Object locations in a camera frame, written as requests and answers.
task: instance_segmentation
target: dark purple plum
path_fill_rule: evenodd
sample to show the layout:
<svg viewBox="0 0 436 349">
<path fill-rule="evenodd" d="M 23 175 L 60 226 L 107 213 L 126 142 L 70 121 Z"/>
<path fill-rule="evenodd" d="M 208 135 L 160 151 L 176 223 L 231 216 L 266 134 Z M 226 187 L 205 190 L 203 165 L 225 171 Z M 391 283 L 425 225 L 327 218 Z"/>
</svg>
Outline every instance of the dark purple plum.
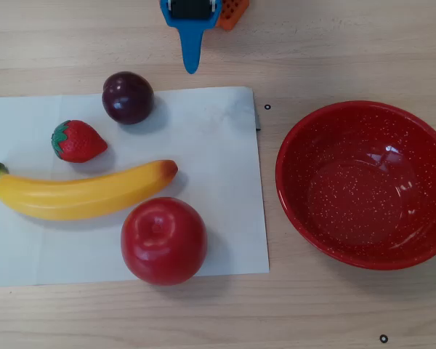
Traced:
<svg viewBox="0 0 436 349">
<path fill-rule="evenodd" d="M 103 106 L 120 124 L 133 125 L 146 119 L 153 109 L 153 89 L 143 77 L 122 71 L 103 84 Z"/>
</svg>

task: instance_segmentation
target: wood grain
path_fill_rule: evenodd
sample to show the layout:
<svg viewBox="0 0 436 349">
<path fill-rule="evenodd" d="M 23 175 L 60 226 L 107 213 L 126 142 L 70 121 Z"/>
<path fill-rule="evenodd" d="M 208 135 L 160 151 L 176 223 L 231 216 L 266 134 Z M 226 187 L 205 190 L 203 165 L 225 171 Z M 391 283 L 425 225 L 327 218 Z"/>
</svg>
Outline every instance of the wood grain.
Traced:
<svg viewBox="0 0 436 349">
<path fill-rule="evenodd" d="M 194 76 L 155 0 L 0 0 L 0 96 L 100 92 L 121 70 L 157 90 L 254 89 L 271 272 L 0 288 L 0 348 L 373 349 L 386 334 L 436 349 L 436 257 L 390 273 L 332 260 L 274 183 L 285 134 L 323 105 L 378 100 L 436 129 L 436 0 L 252 0 L 234 31 L 206 33 Z"/>
</svg>

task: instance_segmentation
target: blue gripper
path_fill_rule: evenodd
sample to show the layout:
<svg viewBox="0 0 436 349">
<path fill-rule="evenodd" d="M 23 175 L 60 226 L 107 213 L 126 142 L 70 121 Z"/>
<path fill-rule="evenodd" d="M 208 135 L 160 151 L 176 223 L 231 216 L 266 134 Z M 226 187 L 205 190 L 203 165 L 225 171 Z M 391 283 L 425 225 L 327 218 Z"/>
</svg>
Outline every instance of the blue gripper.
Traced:
<svg viewBox="0 0 436 349">
<path fill-rule="evenodd" d="M 182 60 L 189 74 L 194 74 L 201 60 L 202 36 L 206 29 L 214 28 L 222 9 L 222 0 L 215 0 L 215 11 L 208 20 L 178 19 L 171 16 L 168 0 L 160 0 L 166 24 L 179 31 Z"/>
</svg>

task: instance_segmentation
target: orange object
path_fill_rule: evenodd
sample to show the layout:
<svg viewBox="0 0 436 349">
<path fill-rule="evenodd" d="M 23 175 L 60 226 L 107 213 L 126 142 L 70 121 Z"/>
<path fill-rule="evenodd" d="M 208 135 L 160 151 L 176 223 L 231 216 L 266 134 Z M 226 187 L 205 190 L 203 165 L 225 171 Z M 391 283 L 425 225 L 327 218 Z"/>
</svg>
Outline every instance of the orange object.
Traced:
<svg viewBox="0 0 436 349">
<path fill-rule="evenodd" d="M 222 11 L 217 27 L 230 31 L 249 7 L 250 0 L 222 0 L 222 3 Z"/>
</svg>

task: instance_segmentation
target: banana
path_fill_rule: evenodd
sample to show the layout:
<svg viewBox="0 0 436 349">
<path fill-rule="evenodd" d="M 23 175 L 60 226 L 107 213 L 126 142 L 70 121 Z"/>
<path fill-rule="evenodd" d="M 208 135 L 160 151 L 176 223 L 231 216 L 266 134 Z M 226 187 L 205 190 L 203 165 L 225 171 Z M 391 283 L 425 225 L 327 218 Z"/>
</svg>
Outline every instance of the banana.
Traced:
<svg viewBox="0 0 436 349">
<path fill-rule="evenodd" d="M 160 160 L 85 180 L 32 180 L 9 174 L 0 163 L 0 200 L 9 208 L 43 220 L 85 220 L 120 211 L 165 188 L 178 171 Z"/>
</svg>

